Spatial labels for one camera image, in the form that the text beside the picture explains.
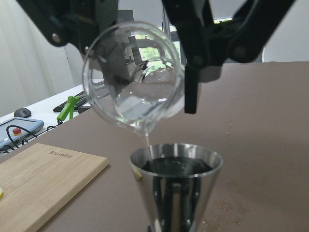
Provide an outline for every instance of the control box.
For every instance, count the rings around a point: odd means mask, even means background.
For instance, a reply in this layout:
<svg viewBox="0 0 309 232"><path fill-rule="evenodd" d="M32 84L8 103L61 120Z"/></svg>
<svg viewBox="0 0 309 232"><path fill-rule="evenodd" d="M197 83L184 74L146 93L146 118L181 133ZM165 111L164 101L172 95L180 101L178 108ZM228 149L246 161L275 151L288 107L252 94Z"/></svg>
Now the control box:
<svg viewBox="0 0 309 232"><path fill-rule="evenodd" d="M5 122L0 123L0 150L2 151L8 149L8 147L5 147L6 145L12 147L15 146L14 143L12 143L12 141L10 140L6 130L8 126L12 125L25 128L35 134L43 128L44 122L41 120L30 118L13 117ZM11 138L13 139L13 141L15 141L16 144L20 143L23 139L27 138L30 135L25 130L20 130L16 127L10 127L8 131Z"/></svg>

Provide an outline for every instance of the stainless steel cup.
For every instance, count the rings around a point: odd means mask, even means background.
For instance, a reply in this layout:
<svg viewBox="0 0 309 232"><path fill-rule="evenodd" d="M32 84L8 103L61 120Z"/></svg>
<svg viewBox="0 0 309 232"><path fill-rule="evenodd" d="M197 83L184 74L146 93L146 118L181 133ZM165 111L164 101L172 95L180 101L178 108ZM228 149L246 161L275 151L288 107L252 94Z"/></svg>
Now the stainless steel cup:
<svg viewBox="0 0 309 232"><path fill-rule="evenodd" d="M202 160L212 170L175 174L146 171L152 159L183 157ZM153 232L195 232L204 213L223 159L214 151L191 144L158 144L135 151L130 165L142 193Z"/></svg>

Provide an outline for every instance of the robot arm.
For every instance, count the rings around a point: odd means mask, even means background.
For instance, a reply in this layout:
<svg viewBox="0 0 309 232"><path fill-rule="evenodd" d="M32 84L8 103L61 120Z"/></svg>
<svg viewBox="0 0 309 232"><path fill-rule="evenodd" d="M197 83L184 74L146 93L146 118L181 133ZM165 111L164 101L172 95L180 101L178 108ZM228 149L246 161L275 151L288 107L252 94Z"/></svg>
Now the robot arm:
<svg viewBox="0 0 309 232"><path fill-rule="evenodd" d="M117 21L118 0L17 1L51 44L71 43L82 54ZM196 112L198 83L218 79L227 58L245 63L259 55L294 1L247 0L231 21L214 24L209 0L162 0L187 58L186 113Z"/></svg>

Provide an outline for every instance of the engraved logo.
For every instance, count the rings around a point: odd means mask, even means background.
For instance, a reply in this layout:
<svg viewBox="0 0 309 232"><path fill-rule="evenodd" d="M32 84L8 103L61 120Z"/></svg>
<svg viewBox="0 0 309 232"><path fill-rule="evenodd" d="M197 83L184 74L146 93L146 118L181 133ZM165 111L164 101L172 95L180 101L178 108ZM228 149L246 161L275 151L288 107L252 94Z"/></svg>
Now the engraved logo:
<svg viewBox="0 0 309 232"><path fill-rule="evenodd" d="M67 157L67 158L71 158L72 157L71 155L63 154L61 152L56 152L56 151L51 151L49 154L56 155L56 156L63 156L63 157Z"/></svg>

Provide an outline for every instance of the white curtain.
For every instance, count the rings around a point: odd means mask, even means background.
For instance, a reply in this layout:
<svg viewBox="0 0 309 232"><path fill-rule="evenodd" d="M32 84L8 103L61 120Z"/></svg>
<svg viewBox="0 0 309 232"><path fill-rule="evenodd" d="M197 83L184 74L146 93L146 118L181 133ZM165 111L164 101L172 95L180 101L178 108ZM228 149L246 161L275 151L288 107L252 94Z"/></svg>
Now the white curtain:
<svg viewBox="0 0 309 232"><path fill-rule="evenodd" d="M0 51L0 116L74 87L64 48L50 45L15 0L0 0Z"/></svg>

